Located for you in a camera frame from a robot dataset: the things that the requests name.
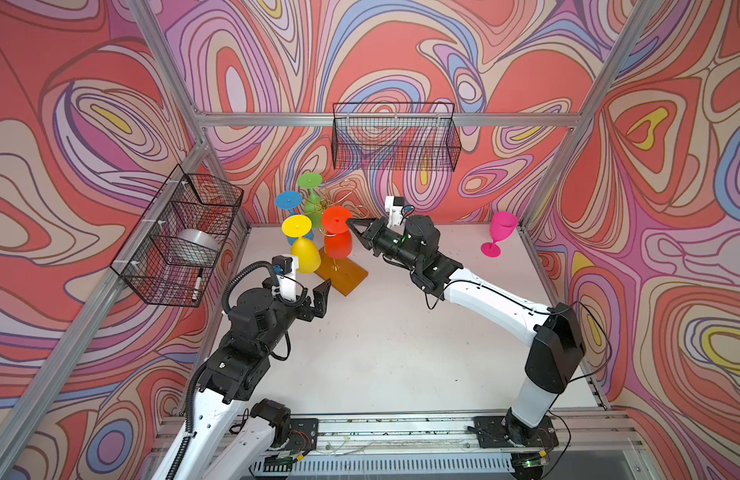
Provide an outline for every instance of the colorful patterned wall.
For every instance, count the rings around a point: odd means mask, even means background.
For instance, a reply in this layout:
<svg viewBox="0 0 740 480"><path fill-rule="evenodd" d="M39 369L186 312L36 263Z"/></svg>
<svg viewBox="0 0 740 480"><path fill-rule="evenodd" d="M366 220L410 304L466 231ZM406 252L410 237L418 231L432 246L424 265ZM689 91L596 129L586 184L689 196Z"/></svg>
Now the colorful patterned wall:
<svg viewBox="0 0 740 480"><path fill-rule="evenodd" d="M336 101L435 101L461 112L574 112L623 27L627 0L279 2L174 0L158 7L189 92L211 112L331 111ZM274 198L305 171L372 215L403 194L437 222L519 213L564 132L462 128L455 173L336 172L319 128L208 131L245 214L277 223Z"/></svg>
<svg viewBox="0 0 740 480"><path fill-rule="evenodd" d="M192 147L124 0L0 2L0 422ZM133 478L181 395L201 308L125 293L14 478Z"/></svg>
<svg viewBox="0 0 740 480"><path fill-rule="evenodd" d="M740 0L664 2L532 235L666 478L740 479Z"/></svg>

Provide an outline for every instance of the black wire basket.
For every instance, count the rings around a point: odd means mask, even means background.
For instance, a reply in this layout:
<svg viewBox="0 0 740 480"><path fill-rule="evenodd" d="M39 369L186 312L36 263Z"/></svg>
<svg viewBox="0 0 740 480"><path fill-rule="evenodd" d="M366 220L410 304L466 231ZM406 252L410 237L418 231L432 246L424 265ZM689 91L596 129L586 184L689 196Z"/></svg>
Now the black wire basket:
<svg viewBox="0 0 740 480"><path fill-rule="evenodd" d="M337 170L450 170L461 155L451 102L332 105Z"/></svg>
<svg viewBox="0 0 740 480"><path fill-rule="evenodd" d="M199 306L243 194L212 175L182 173L144 241L123 269L112 268L145 303Z"/></svg>

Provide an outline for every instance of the white table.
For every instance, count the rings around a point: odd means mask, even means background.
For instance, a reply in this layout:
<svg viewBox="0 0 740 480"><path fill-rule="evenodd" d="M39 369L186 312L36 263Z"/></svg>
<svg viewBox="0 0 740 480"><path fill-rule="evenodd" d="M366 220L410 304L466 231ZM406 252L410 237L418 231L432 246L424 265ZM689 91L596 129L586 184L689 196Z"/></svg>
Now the white table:
<svg viewBox="0 0 740 480"><path fill-rule="evenodd" d="M442 253L501 288L549 304L516 233L500 242L503 253L491 259L479 250L490 240L487 225L437 228ZM323 245L319 234L315 242ZM241 267L289 251L280 228L254 227ZM324 319L295 321L289 360L271 359L253 403L271 398L294 414L311 415L511 407L525 378L528 347L461 306L441 301L429 311L406 271L373 257L356 240L350 258L367 270L367 278L349 296L332 290ZM265 275L259 269L242 280L231 305L244 290L260 286ZM298 274L298 281L310 289L322 280L316 274ZM216 347L228 328L224 317ZM284 341L276 352L285 354ZM594 408L596 400L586 381L578 380L554 407Z"/></svg>

